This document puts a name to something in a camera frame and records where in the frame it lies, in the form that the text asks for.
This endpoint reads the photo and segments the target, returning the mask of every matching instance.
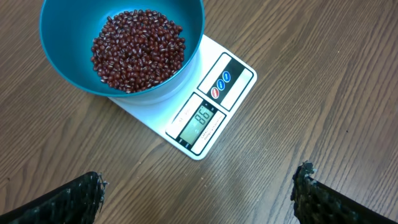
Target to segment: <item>red button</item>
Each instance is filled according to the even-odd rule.
[[[216,87],[213,87],[213,88],[211,89],[211,96],[212,96],[214,99],[217,99],[217,98],[220,96],[220,91],[219,91]]]

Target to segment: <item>red bean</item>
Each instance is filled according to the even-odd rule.
[[[165,15],[150,9],[108,16],[93,40],[90,59],[101,82],[126,93],[163,83],[182,68],[183,31]]]

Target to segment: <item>scale button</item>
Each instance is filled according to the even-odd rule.
[[[217,89],[217,87],[213,87],[213,88],[211,89],[211,96],[212,96],[214,99],[217,99],[217,98],[220,96],[220,91]]]
[[[229,72],[227,72],[227,71],[223,72],[223,80],[225,82],[231,81],[231,74],[229,74]]]
[[[217,87],[219,90],[223,91],[225,89],[225,82],[223,80],[217,80]]]

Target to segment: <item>digital display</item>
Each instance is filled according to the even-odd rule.
[[[207,123],[209,123],[213,115],[213,112],[201,105],[199,110],[193,115],[191,121],[182,131],[180,138],[192,145],[206,127]]]

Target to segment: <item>white scale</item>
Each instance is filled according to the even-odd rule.
[[[204,35],[192,61],[168,84],[142,96],[109,99],[187,156],[200,160],[256,80],[251,67]]]

